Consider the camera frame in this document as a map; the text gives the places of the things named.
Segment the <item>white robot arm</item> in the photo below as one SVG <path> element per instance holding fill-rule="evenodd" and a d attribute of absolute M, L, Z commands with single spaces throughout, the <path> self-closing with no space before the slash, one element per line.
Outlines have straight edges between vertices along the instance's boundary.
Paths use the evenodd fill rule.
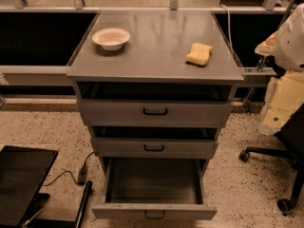
<path fill-rule="evenodd" d="M 262 107 L 260 132 L 273 135 L 304 104 L 304 4 L 300 4 L 255 53 L 273 56 L 275 64 L 285 70 L 272 77 L 267 85 Z"/>

